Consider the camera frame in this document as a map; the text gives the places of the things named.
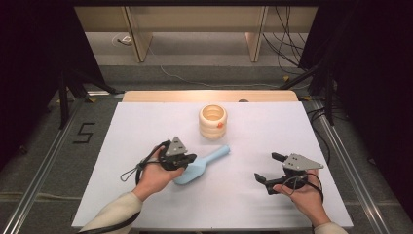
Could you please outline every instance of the gray floor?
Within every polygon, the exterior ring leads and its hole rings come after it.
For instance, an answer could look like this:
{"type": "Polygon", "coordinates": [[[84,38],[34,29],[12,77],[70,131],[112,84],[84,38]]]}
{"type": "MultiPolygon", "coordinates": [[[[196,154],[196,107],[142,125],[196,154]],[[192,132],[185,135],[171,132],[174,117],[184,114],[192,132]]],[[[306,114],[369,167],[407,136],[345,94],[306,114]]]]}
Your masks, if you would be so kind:
{"type": "MultiPolygon", "coordinates": [[[[124,35],[96,34],[89,35],[89,38],[94,38],[91,44],[106,82],[119,90],[271,89],[283,84],[282,77],[288,74],[280,69],[277,57],[265,44],[262,46],[260,61],[251,63],[244,38],[239,34],[161,33],[155,35],[152,41],[152,51],[155,56],[148,55],[144,63],[133,61],[130,47],[116,43],[113,45],[116,36],[124,35]]],[[[289,71],[300,72],[300,69],[294,68],[283,60],[281,65],[289,71]]],[[[294,90],[298,96],[306,95],[306,83],[308,81],[297,85],[298,88],[304,87],[294,90]]],[[[87,88],[98,90],[91,85],[87,88]]],[[[8,218],[19,203],[21,194],[26,191],[35,177],[58,134],[59,106],[56,101],[57,97],[50,102],[50,113],[44,114],[29,140],[24,143],[28,152],[16,155],[0,172],[0,228],[4,228],[8,223],[8,218]]],[[[93,101],[80,102],[79,110],[74,115],[64,143],[19,233],[64,234],[76,231],[71,228],[71,221],[76,214],[119,101],[122,100],[116,97],[99,97],[93,101]],[[93,136],[88,144],[75,144],[73,142],[76,140],[86,139],[86,136],[78,136],[83,123],[94,123],[85,129],[93,133],[93,136]]],[[[78,103],[79,101],[71,102],[70,106],[77,106],[78,103]]],[[[302,103],[307,110],[314,109],[314,101],[302,103]]],[[[334,128],[355,163],[390,233],[413,233],[412,221],[405,214],[380,172],[367,162],[368,152],[351,120],[346,118],[339,103],[336,103],[336,107],[334,128]]],[[[324,139],[327,139],[331,149],[329,168],[346,208],[353,218],[355,227],[351,233],[374,233],[320,120],[315,122],[315,128],[324,139]]],[[[319,145],[327,157],[327,147],[321,138],[319,138],[319,145]]],[[[311,233],[311,230],[282,233],[311,233]]]]}

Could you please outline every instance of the white tabletop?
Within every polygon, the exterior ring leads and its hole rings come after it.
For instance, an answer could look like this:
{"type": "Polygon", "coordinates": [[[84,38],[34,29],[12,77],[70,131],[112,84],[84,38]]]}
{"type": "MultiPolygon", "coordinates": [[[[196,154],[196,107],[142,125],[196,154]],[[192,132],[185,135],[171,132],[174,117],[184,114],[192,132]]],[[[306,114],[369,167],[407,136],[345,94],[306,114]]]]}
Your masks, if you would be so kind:
{"type": "MultiPolygon", "coordinates": [[[[110,201],[134,188],[134,175],[120,175],[153,147],[179,137],[198,157],[228,144],[229,155],[206,167],[186,185],[171,182],[148,198],[132,225],[140,230],[287,230],[310,227],[290,199],[268,195],[254,173],[267,179],[283,175],[282,163],[271,153],[301,154],[326,166],[301,102],[215,102],[226,108],[226,135],[209,140],[199,133],[198,113],[206,102],[119,103],[102,145],[93,174],[73,226],[84,226],[110,201]]],[[[324,206],[330,218],[350,228],[353,224],[328,167],[319,170],[324,206]]]]}

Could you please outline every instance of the blue plastic scoop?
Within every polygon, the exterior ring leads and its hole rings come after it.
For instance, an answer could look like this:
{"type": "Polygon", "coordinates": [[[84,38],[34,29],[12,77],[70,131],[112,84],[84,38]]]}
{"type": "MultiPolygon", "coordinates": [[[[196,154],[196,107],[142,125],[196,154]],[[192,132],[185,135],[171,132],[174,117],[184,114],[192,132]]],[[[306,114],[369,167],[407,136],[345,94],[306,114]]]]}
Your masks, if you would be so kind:
{"type": "Polygon", "coordinates": [[[207,164],[214,159],[227,155],[230,152],[228,145],[221,146],[219,149],[213,151],[204,158],[197,158],[195,161],[188,165],[185,172],[180,177],[173,180],[176,184],[182,185],[192,181],[193,179],[201,176],[206,170],[207,164]]]}

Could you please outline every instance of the forearm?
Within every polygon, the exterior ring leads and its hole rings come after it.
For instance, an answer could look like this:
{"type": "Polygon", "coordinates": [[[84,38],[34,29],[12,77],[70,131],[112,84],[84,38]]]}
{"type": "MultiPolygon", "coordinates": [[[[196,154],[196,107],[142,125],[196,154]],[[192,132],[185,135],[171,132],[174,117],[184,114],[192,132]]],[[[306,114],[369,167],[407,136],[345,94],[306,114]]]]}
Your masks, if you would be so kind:
{"type": "MultiPolygon", "coordinates": [[[[97,216],[82,228],[81,232],[122,223],[139,213],[141,208],[142,202],[132,192],[126,193],[100,210],[97,216]]],[[[128,233],[130,229],[129,225],[114,233],[128,233]]]]}
{"type": "Polygon", "coordinates": [[[315,234],[347,234],[347,231],[344,230],[341,226],[337,225],[334,222],[327,222],[323,225],[320,225],[314,229],[315,234]]]}

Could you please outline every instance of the human hand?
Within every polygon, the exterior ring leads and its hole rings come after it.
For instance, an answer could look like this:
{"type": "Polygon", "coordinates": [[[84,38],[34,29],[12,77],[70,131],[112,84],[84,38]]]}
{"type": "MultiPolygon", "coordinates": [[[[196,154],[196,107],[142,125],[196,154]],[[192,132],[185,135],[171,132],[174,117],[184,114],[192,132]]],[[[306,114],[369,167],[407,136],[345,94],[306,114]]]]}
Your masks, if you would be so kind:
{"type": "MultiPolygon", "coordinates": [[[[319,170],[308,170],[307,174],[308,181],[313,185],[320,187],[318,179],[319,170]]],[[[321,196],[314,187],[306,184],[304,187],[293,191],[293,189],[288,188],[287,186],[277,184],[273,189],[291,198],[291,201],[295,204],[297,209],[311,221],[314,227],[330,222],[322,205],[321,196]]]]}
{"type": "MultiPolygon", "coordinates": [[[[155,151],[152,158],[158,158],[164,148],[162,146],[155,151]]],[[[143,170],[140,182],[132,192],[143,202],[150,195],[164,189],[174,178],[181,176],[184,170],[179,168],[176,171],[167,171],[159,163],[150,163],[143,170]]]]}

